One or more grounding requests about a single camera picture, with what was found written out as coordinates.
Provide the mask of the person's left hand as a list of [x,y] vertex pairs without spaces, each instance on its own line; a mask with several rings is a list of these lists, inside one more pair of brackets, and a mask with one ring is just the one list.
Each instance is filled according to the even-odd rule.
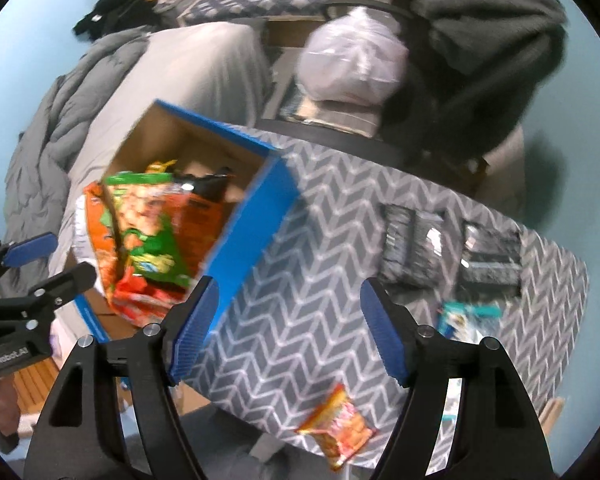
[[12,376],[0,378],[0,433],[6,437],[15,434],[20,414],[18,393]]

